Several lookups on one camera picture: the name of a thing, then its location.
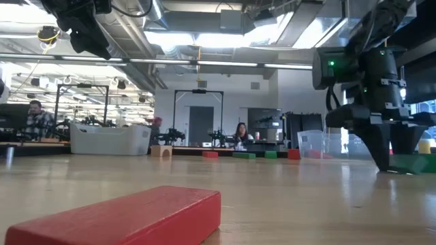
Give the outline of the silver air duct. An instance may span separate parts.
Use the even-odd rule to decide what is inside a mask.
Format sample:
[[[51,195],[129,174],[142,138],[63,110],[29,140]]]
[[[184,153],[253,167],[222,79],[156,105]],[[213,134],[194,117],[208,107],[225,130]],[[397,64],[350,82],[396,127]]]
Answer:
[[[107,39],[107,42],[109,43],[109,46],[106,48],[106,50],[110,53],[111,57],[126,58],[127,56],[125,51],[119,46],[119,44],[107,31],[106,27],[103,25],[103,22],[100,20],[100,17],[97,17],[96,19],[100,29],[102,30],[105,38]]]

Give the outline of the door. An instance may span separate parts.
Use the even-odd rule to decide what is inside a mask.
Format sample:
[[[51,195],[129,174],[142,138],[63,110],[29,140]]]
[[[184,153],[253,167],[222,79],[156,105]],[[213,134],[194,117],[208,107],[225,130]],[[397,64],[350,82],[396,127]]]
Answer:
[[[208,135],[213,130],[214,107],[191,106],[189,109],[189,145],[203,146],[211,142]]]

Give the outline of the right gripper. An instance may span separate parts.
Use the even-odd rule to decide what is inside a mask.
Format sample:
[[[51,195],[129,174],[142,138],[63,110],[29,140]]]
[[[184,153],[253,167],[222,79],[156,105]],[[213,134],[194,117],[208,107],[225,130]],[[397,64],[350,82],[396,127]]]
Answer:
[[[371,125],[406,125],[390,128],[367,128]],[[413,154],[422,134],[436,126],[436,113],[420,112],[400,116],[366,111],[354,119],[354,131],[368,148],[379,171],[390,168],[390,141],[394,154]]]

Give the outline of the black monitor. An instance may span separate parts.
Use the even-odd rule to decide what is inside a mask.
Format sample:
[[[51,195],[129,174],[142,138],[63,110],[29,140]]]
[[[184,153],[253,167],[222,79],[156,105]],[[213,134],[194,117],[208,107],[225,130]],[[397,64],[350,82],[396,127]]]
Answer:
[[[25,129],[29,108],[29,104],[0,104],[0,128]]]

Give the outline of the long green wooden block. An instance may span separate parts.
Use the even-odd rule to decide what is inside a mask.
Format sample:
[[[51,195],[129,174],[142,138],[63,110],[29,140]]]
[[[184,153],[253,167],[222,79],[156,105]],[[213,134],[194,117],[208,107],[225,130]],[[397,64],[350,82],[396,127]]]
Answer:
[[[427,160],[417,154],[394,154],[390,156],[390,165],[411,174],[420,174],[427,165]]]

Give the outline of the black metal table frame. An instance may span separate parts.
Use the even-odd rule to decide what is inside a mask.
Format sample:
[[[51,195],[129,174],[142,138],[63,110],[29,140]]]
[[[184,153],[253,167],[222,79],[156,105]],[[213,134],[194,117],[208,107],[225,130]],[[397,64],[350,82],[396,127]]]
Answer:
[[[21,146],[18,142],[0,142],[0,156],[5,155],[6,148],[8,146],[15,147],[14,156],[17,157],[35,157],[35,156],[43,156],[43,155],[58,155],[58,154],[71,154],[71,147],[65,144],[43,144],[43,143],[35,143],[35,142],[25,142],[23,146]],[[233,150],[230,149],[208,149],[208,148],[173,148],[172,155],[173,156],[202,156],[203,151],[214,151],[218,152],[220,157],[231,157]],[[255,153],[256,157],[264,157],[264,152],[262,151],[248,151],[247,153]],[[345,159],[348,157],[346,154],[338,154],[337,156],[333,156],[333,159]],[[287,151],[285,152],[277,152],[278,158],[288,159]]]

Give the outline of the long red wooden block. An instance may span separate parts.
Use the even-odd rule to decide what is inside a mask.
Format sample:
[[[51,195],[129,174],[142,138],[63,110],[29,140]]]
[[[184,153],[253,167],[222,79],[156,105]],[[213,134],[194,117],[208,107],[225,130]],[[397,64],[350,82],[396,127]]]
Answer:
[[[221,193],[159,186],[10,226],[5,245],[199,245],[221,224]]]

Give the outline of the long ceiling light fixture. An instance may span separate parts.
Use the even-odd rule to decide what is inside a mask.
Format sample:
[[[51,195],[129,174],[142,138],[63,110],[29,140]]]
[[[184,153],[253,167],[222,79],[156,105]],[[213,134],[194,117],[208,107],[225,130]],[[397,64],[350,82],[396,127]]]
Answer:
[[[234,61],[205,61],[205,60],[179,60],[179,59],[132,59],[132,58],[111,58],[104,59],[92,56],[63,56],[49,54],[16,54],[0,52],[0,61],[44,61],[47,63],[102,63],[103,65],[124,65],[124,64],[158,64],[158,65],[194,65],[194,66],[222,66],[222,67],[248,67],[262,69],[294,69],[312,70],[311,65],[280,64],[280,63],[250,63]]]

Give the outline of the clear plastic bin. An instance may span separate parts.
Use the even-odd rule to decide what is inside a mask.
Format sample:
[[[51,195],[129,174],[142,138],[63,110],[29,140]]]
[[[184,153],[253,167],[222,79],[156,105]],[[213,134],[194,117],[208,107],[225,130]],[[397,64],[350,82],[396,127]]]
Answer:
[[[372,156],[356,135],[349,133],[324,133],[322,131],[301,131],[297,133],[298,147],[302,158],[309,150],[318,150],[326,154],[337,156],[346,154],[346,160],[368,160]]]

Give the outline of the natural wooden arch block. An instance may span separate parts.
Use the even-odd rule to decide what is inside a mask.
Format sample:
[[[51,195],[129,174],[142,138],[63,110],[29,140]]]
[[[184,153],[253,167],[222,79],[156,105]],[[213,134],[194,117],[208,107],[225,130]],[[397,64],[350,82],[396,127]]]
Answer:
[[[151,146],[151,156],[152,157],[171,157],[172,156],[172,147],[171,146],[161,146],[161,145]]]

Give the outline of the black gantry frame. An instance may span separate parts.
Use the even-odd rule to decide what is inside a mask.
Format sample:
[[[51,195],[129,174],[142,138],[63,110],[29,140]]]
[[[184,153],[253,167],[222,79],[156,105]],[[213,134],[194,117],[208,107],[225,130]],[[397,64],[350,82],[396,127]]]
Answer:
[[[178,142],[182,146],[189,145],[189,109],[191,106],[214,107],[213,130],[222,130],[223,126],[223,99],[224,92],[208,91],[197,88],[191,90],[175,90],[172,113],[172,128],[179,130],[185,138]],[[212,143],[204,142],[203,146],[213,148]]]
[[[92,85],[90,83],[79,83],[79,84],[64,84],[64,83],[62,83],[62,84],[58,84],[57,85],[56,100],[55,100],[55,107],[54,107],[54,121],[57,122],[60,97],[63,96],[64,94],[66,94],[67,91],[71,87],[76,87],[76,88],[104,88],[104,89],[106,89],[106,92],[103,93],[103,96],[105,98],[103,124],[106,124],[110,87],[108,85],[98,85],[98,84],[97,85]]]

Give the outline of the black cabinet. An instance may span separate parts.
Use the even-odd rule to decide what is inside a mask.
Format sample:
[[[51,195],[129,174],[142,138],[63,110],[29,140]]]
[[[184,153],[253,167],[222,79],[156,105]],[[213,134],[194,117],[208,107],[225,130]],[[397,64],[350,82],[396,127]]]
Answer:
[[[323,130],[321,114],[296,114],[293,112],[286,112],[285,117],[285,134],[286,140],[288,141],[288,148],[298,149],[298,132]]]

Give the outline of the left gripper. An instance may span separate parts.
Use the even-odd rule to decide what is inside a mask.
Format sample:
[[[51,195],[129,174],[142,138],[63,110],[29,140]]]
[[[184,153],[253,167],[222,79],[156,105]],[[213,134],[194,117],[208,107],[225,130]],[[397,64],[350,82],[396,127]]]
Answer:
[[[40,0],[44,9],[57,19],[62,31],[71,32],[71,45],[77,53],[90,52],[108,60],[108,40],[94,17],[93,0]]]

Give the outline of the dark shelf unit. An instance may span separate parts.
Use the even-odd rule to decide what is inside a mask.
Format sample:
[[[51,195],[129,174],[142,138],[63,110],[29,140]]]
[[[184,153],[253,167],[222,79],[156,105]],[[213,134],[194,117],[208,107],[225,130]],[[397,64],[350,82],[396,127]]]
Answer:
[[[247,110],[248,133],[254,141],[248,151],[279,151],[283,144],[283,112],[277,108],[249,108]],[[255,132],[260,132],[260,140],[255,139]]]

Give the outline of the white plastic bin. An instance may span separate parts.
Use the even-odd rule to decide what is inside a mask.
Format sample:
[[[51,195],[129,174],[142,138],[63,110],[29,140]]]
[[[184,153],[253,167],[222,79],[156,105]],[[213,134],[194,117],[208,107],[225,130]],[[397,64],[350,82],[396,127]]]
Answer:
[[[151,129],[145,126],[110,128],[71,123],[69,128],[74,154],[140,156],[149,149]]]

